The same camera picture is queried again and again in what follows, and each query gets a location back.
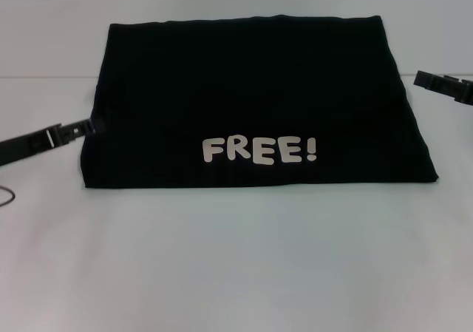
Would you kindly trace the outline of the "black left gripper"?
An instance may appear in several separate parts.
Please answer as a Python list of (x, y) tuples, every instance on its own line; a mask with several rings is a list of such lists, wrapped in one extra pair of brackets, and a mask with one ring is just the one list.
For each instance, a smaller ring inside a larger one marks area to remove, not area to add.
[(0, 165), (41, 154), (78, 138), (104, 133), (105, 130), (105, 123), (101, 119), (88, 118), (67, 125), (57, 124), (48, 129), (5, 140), (0, 145)]

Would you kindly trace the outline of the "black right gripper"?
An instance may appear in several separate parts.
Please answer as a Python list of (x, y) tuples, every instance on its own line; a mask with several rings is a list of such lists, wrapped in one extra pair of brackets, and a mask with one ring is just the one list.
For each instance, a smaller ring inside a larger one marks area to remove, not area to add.
[(418, 71), (415, 76), (414, 85), (454, 98), (458, 103), (472, 105), (472, 81), (449, 75), (439, 76)]

